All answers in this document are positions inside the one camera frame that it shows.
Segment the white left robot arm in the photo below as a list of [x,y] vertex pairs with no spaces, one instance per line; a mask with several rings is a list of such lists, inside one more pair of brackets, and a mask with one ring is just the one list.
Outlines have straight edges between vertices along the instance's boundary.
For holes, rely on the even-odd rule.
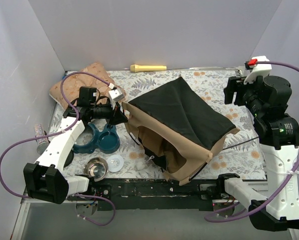
[[76,108],[70,104],[64,112],[55,136],[35,163],[27,163],[23,175],[27,194],[34,199],[61,204],[71,195],[79,194],[91,200],[96,188],[88,174],[64,177],[66,161],[72,153],[91,154],[99,149],[111,154],[120,147],[116,125],[126,123],[127,117],[119,101],[124,98],[121,89],[111,87],[106,104],[98,103],[95,87],[79,89]]

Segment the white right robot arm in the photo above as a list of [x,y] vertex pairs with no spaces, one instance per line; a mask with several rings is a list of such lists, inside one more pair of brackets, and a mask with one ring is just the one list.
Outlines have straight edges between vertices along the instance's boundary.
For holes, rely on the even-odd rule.
[[269,198],[253,190],[237,174],[226,173],[216,180],[216,194],[233,196],[249,212],[258,230],[299,230],[297,172],[299,124],[286,113],[292,94],[288,80],[279,76],[258,76],[253,83],[232,76],[224,88],[225,104],[245,106],[254,117],[254,130],[265,157]]

